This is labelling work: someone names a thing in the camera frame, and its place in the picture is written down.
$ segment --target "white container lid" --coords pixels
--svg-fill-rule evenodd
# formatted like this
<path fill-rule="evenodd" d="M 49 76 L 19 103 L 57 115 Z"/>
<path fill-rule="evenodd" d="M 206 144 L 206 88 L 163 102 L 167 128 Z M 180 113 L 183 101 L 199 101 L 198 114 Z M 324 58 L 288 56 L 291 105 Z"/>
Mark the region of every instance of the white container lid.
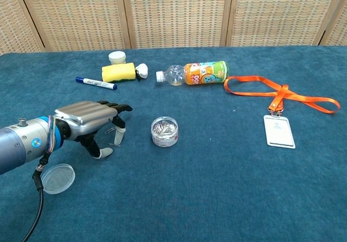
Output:
<path fill-rule="evenodd" d="M 111 64 L 122 64 L 125 63 L 125 53 L 123 51 L 115 51 L 111 52 L 108 55 L 108 59 L 110 60 Z"/>
<path fill-rule="evenodd" d="M 157 82 L 164 82 L 164 73 L 163 71 L 157 71 Z"/>
<path fill-rule="evenodd" d="M 75 171 L 69 164 L 58 164 L 42 175 L 43 190 L 48 194 L 65 191 L 75 180 Z"/>

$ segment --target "woven screen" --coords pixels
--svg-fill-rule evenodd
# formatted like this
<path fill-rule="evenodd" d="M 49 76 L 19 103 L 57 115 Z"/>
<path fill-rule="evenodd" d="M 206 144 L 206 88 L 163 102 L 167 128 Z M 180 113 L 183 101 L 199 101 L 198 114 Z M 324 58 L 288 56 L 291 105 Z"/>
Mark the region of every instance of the woven screen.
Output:
<path fill-rule="evenodd" d="M 225 0 L 129 2 L 137 48 L 220 45 Z"/>
<path fill-rule="evenodd" d="M 124 48 L 117 0 L 28 0 L 52 50 Z"/>
<path fill-rule="evenodd" d="M 331 1 L 237 0 L 227 45 L 314 44 Z"/>
<path fill-rule="evenodd" d="M 34 33 L 18 0 L 0 0 L 0 55 L 10 52 L 39 52 Z"/>
<path fill-rule="evenodd" d="M 347 4 L 345 4 L 326 44 L 347 46 Z"/>

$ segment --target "white card holder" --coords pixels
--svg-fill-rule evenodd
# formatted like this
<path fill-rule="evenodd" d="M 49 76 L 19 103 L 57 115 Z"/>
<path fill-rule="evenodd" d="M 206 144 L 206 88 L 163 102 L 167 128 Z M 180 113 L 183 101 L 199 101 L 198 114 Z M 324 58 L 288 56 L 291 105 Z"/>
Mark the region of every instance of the white card holder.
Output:
<path fill-rule="evenodd" d="M 270 146 L 295 149 L 295 142 L 288 118 L 264 116 L 266 141 Z"/>

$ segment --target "white cap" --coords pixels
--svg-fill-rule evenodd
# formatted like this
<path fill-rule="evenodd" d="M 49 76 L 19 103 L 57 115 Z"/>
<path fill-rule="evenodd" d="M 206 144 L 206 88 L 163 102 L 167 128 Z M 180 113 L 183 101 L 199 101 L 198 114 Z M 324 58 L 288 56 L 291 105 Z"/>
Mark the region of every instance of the white cap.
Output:
<path fill-rule="evenodd" d="M 113 65 L 125 63 L 125 53 L 123 51 L 111 52 L 108 55 L 108 59 Z"/>
<path fill-rule="evenodd" d="M 135 70 L 137 70 L 139 72 L 139 76 L 141 78 L 147 78 L 147 76 L 148 76 L 148 67 L 147 67 L 146 64 L 142 63 L 142 64 L 138 65 L 135 68 Z"/>
<path fill-rule="evenodd" d="M 157 82 L 164 82 L 164 73 L 163 73 L 163 71 L 157 71 Z"/>

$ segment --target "petri dish lid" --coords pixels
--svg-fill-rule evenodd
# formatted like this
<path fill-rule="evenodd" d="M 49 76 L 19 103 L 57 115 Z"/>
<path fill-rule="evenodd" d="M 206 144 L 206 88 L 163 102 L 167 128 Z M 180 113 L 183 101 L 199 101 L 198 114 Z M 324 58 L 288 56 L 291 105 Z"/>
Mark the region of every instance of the petri dish lid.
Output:
<path fill-rule="evenodd" d="M 69 164 L 58 164 L 42 175 L 43 190 L 48 194 L 65 191 L 75 180 L 75 171 Z"/>

